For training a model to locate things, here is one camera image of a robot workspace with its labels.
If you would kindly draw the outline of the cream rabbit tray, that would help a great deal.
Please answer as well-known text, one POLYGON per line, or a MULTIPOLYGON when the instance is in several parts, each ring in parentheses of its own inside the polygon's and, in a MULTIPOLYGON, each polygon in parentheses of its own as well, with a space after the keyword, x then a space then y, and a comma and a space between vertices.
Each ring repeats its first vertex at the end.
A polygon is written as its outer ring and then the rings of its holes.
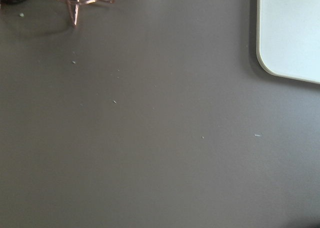
POLYGON ((269 74, 320 82, 320 0, 257 0, 256 56, 269 74))

